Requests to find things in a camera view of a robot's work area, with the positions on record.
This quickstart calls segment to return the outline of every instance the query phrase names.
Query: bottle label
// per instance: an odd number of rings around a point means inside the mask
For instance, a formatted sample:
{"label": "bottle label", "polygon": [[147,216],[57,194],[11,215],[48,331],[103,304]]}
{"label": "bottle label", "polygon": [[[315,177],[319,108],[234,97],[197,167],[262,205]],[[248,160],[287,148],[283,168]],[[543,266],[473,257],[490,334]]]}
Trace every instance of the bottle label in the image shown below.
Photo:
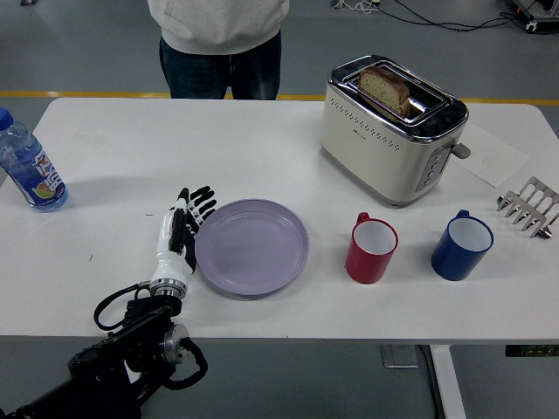
{"label": "bottle label", "polygon": [[13,176],[13,179],[25,197],[38,207],[55,203],[66,190],[43,149],[33,158],[31,167],[18,173],[17,177]]}

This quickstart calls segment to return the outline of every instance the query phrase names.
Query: purple plate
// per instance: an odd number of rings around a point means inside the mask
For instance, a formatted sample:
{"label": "purple plate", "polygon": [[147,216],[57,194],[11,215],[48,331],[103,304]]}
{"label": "purple plate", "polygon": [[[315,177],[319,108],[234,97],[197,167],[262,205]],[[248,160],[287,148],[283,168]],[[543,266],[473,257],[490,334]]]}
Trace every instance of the purple plate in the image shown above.
{"label": "purple plate", "polygon": [[238,295],[261,295],[287,285],[308,256],[308,234],[288,208],[261,199],[229,203],[200,226],[196,258],[204,276]]}

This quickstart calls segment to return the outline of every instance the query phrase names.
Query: white table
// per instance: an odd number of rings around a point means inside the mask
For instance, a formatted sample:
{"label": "white table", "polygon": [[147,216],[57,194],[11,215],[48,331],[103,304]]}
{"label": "white table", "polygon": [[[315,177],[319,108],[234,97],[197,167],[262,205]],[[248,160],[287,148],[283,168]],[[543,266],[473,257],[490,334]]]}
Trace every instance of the white table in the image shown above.
{"label": "white table", "polygon": [[[501,187],[451,161],[433,191],[393,209],[321,152],[322,107],[52,102],[35,134],[70,198],[61,210],[39,214],[10,180],[0,188],[0,335],[103,336],[93,309],[108,294],[151,278],[163,213],[182,187],[209,184],[218,205],[245,198],[286,205],[306,225],[310,253],[299,277],[258,299],[219,292],[197,270],[176,319],[194,338],[559,343],[559,237],[529,238],[495,201],[531,175],[559,189],[559,142],[536,108],[469,106],[471,122],[531,157]],[[432,270],[429,256],[460,209],[491,226],[495,245],[455,283]],[[400,237],[375,285],[357,284],[343,267],[361,211],[390,222]],[[126,300],[102,320],[120,319]]]}

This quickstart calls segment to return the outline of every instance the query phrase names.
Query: mug handle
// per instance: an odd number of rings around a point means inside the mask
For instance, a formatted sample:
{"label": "mug handle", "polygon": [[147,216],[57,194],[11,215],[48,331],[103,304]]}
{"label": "mug handle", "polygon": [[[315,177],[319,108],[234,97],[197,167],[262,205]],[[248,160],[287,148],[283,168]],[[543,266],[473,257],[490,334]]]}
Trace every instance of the mug handle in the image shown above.
{"label": "mug handle", "polygon": [[357,223],[362,223],[365,220],[370,219],[369,217],[369,213],[367,212],[360,212],[359,215],[357,216]]}

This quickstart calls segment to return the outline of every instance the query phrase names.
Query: blue bottle cap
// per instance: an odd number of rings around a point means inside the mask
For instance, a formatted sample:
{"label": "blue bottle cap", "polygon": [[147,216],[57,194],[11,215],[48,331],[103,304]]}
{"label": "blue bottle cap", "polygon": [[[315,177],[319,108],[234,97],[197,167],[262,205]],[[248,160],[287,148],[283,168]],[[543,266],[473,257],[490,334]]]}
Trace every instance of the blue bottle cap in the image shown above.
{"label": "blue bottle cap", "polygon": [[5,107],[0,107],[0,131],[11,127],[14,123],[14,119],[11,117],[10,111]]}

